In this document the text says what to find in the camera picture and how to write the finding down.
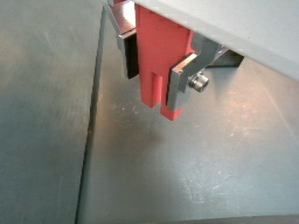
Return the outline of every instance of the stainless steel surface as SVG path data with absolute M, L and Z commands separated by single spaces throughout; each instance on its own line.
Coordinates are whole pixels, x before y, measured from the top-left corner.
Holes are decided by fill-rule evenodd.
M 122 35 L 137 28 L 135 2 L 125 1 L 115 5 L 105 3 L 109 17 L 117 29 L 117 34 Z
M 299 1 L 134 1 L 299 81 Z
M 298 224 L 299 215 L 273 215 L 262 217 L 242 217 L 211 220 L 191 220 L 175 222 L 147 222 L 146 224 Z
M 167 107 L 177 110 L 190 97 L 190 78 L 205 69 L 229 50 L 227 47 L 205 38 L 199 33 L 193 34 L 191 47 L 195 53 L 187 55 L 171 68 Z
M 99 20 L 95 0 L 0 1 L 2 224 L 74 224 Z
M 299 83 L 250 59 L 206 69 L 170 122 L 119 78 L 113 36 L 110 25 L 79 223 L 299 214 Z

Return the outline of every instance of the scratched metal surface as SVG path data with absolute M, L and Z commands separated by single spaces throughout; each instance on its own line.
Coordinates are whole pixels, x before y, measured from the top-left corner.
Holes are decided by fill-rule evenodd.
M 79 223 L 299 214 L 299 83 L 250 59 L 167 121 L 122 77 L 106 29 L 94 148 Z
M 0 1 L 0 223 L 74 224 L 97 0 Z

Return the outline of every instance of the red plastic block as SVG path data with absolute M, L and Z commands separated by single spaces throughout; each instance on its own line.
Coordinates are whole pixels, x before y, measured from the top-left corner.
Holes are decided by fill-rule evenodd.
M 182 109 L 166 106 L 170 68 L 193 52 L 193 31 L 138 4 L 135 19 L 142 101 L 149 107 L 162 102 L 162 115 L 174 120 Z

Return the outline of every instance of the metal bracket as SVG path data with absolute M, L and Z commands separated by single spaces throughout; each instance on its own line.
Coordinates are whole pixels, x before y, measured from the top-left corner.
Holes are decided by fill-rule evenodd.
M 202 70 L 229 50 L 211 39 L 194 33 L 190 53 L 173 67 L 170 87 L 167 94 L 167 107 L 177 110 L 187 101 L 191 88 L 202 92 L 209 85 L 209 79 L 202 75 Z
M 105 2 L 111 23 L 117 31 L 118 49 L 122 51 L 125 75 L 129 79 L 139 74 L 137 49 L 137 13 L 133 1 Z

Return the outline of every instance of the gray metal wall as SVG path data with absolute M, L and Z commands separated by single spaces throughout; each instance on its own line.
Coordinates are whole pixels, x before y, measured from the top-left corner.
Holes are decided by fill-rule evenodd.
M 0 1 L 0 223 L 74 224 L 97 0 Z

